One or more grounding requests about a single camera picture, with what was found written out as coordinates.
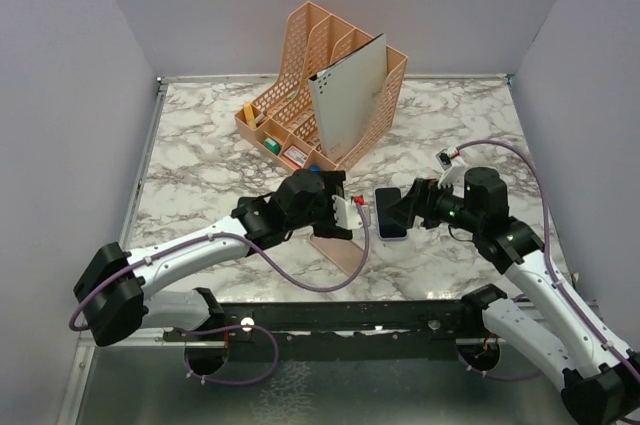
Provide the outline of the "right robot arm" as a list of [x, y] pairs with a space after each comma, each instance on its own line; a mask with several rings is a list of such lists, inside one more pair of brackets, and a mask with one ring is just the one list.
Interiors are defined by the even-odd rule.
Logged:
[[544, 318], [537, 323], [493, 285], [464, 296], [461, 328], [505, 339], [559, 390], [578, 424], [613, 424], [639, 408], [639, 354], [591, 310], [571, 284], [545, 261], [545, 245], [511, 216], [508, 189], [487, 167], [464, 174], [464, 193], [435, 179], [414, 180], [387, 215], [412, 227], [447, 224], [469, 232], [478, 253], [514, 284]]

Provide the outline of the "pink phone case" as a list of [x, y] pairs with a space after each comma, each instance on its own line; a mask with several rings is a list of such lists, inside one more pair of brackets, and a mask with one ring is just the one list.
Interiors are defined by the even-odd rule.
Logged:
[[364, 256], [364, 249], [354, 241], [311, 235], [309, 242], [346, 275], [352, 275], [358, 269]]

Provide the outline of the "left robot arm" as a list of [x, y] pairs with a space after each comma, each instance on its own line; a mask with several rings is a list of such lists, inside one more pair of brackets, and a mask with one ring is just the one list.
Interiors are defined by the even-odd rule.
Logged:
[[272, 192], [240, 197], [199, 231], [130, 251], [117, 242], [100, 247], [73, 287], [78, 307], [70, 329], [110, 346], [148, 327], [156, 294], [209, 266], [276, 247], [305, 227], [322, 238], [352, 239], [336, 216], [345, 179], [344, 171], [297, 170]]

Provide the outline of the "lavender phone case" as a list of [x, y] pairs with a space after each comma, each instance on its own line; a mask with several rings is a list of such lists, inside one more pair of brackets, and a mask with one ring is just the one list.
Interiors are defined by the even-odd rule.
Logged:
[[407, 229], [388, 214], [389, 207], [400, 199], [401, 192], [397, 187], [380, 187], [374, 190], [377, 231], [383, 241], [401, 241], [407, 238]]

